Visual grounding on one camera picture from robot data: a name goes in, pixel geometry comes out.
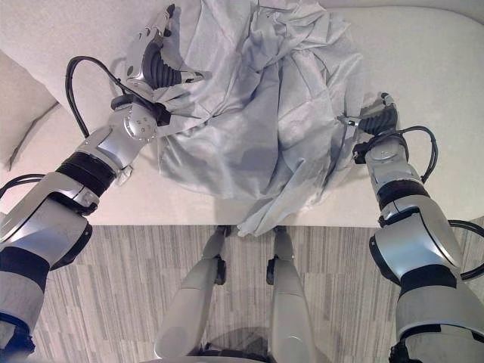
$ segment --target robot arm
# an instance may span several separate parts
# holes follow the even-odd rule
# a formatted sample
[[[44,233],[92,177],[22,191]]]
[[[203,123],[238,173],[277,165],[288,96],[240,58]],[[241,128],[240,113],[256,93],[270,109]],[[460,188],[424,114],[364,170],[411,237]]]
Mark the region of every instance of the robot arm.
[[[163,31],[173,10],[170,6],[163,11],[129,48],[127,83],[145,95],[152,96],[159,86],[202,78],[199,73],[181,72],[163,63]],[[153,62],[161,68],[150,67]],[[129,171],[139,151],[156,138],[157,130],[169,124],[170,113],[163,105],[136,95],[113,99],[111,108],[108,124],[88,136],[2,219],[0,361],[33,352],[31,334],[43,304],[48,272],[76,258],[92,234],[85,216],[96,210],[113,180]]]
[[[394,108],[387,104],[382,114]],[[381,211],[371,255],[382,275],[401,287],[398,343],[390,361],[480,362],[484,306],[461,280],[462,252],[447,218],[408,164],[405,139],[395,127],[393,116],[365,123],[362,129],[375,136],[354,149],[355,161],[367,164]]]

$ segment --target gray floor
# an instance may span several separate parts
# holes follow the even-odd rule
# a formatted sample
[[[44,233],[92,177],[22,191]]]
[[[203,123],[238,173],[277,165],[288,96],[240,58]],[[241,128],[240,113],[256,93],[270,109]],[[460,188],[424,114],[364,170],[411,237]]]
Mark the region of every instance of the gray floor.
[[[484,218],[478,220],[484,225]],[[35,357],[59,362],[138,362],[154,357],[163,312],[213,228],[103,226],[73,265],[49,275],[34,334]],[[321,362],[387,362],[399,290],[368,252],[366,228],[292,227]],[[458,233],[466,268],[484,243]],[[265,265],[272,234],[227,241],[227,283],[216,287],[205,340],[260,352],[266,347],[271,287]],[[484,278],[469,286],[484,301]]]

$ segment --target black cable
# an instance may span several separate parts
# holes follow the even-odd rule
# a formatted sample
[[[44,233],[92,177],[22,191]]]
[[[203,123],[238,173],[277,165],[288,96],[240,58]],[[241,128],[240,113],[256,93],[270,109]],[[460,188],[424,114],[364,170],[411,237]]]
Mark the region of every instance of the black cable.
[[[394,135],[403,135],[406,132],[411,132],[411,131],[423,131],[426,132],[430,136],[430,143],[432,145],[432,150],[430,153],[430,160],[429,160],[429,165],[427,167],[427,170],[425,173],[420,177],[422,179],[422,182],[425,184],[427,179],[430,177],[430,174],[432,174],[433,170],[436,168],[437,165],[437,160],[439,159],[439,148],[437,147],[437,140],[433,132],[431,132],[427,127],[425,126],[412,126],[408,127],[407,129],[403,130],[394,130],[394,131],[388,131],[388,132],[383,132],[379,134],[378,136],[373,137],[370,139],[368,142],[368,146],[366,147],[367,150],[370,150],[372,147],[375,145],[381,143],[382,141],[385,141],[388,138],[393,137]],[[405,152],[407,154],[408,158],[408,149],[405,147]]]
[[[427,170],[425,173],[420,177],[422,179],[422,182],[425,183],[427,179],[429,178],[430,174],[432,174],[433,170],[436,168],[437,165],[437,160],[439,159],[439,148],[437,147],[437,140],[433,132],[431,132],[427,127],[425,126],[412,126],[407,129],[403,129],[399,131],[398,133],[400,135],[405,134],[406,132],[410,131],[423,131],[426,132],[430,136],[430,143],[432,144],[432,151],[430,154],[430,161],[429,165],[427,167]]]
[[[153,110],[154,104],[149,101],[148,99],[144,98],[141,96],[139,93],[133,91],[129,87],[123,85],[119,79],[117,79],[108,69],[107,67],[98,59],[94,57],[88,57],[88,56],[78,56],[74,57],[71,60],[69,60],[69,63],[67,64],[67,69],[66,69],[66,82],[65,82],[65,89],[66,89],[66,96],[67,96],[67,102],[69,103],[70,109],[72,110],[74,117],[76,118],[77,124],[79,125],[79,128],[81,129],[82,134],[84,135],[85,138],[89,136],[89,131],[87,126],[84,123],[84,120],[81,117],[81,114],[79,113],[79,110],[76,105],[76,100],[74,98],[74,92],[73,92],[73,74],[74,70],[76,69],[77,65],[82,62],[82,61],[89,61],[94,64],[96,64],[98,67],[100,67],[110,78],[110,80],[117,85],[118,87],[121,88],[123,93],[131,93],[133,94],[148,110]]]
[[[40,180],[44,177],[44,174],[25,174],[18,176],[16,178],[11,179],[8,181],[3,187],[0,188],[0,198],[3,197],[3,194],[5,192],[12,188],[16,187],[17,185],[22,185],[26,183],[34,183],[34,182],[40,182]]]
[[[482,238],[484,238],[484,228],[482,228],[480,225],[477,225],[472,222],[461,221],[459,219],[450,219],[448,223],[451,225],[451,227],[467,229],[468,231],[474,232],[479,236],[481,236]],[[478,278],[483,274],[484,274],[484,263],[470,271],[462,272],[461,278],[463,281],[468,281],[474,278]]]

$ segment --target gray cloth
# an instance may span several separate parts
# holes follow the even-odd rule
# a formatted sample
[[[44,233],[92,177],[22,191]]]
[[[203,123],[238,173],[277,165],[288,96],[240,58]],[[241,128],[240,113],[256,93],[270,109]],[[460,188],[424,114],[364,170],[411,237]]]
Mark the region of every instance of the gray cloth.
[[[254,200],[240,235],[270,230],[342,179],[354,129],[336,117],[359,115],[364,95],[361,55],[339,15],[316,2],[259,5],[180,5],[179,50],[166,53],[179,51],[171,62],[183,68],[184,59],[207,79],[158,98],[178,115],[166,134],[181,131],[160,140],[162,175],[192,191]]]

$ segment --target gray sheet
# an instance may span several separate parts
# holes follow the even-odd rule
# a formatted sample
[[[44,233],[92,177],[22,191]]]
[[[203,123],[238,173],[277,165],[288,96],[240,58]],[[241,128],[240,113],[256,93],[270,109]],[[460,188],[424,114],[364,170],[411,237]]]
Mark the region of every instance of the gray sheet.
[[[254,200],[240,235],[270,230],[344,177],[354,130],[336,116],[359,115],[364,93],[347,22],[316,2],[259,3],[180,5],[168,62],[207,80],[159,97],[175,115],[166,134],[179,132],[160,140],[162,175]]]

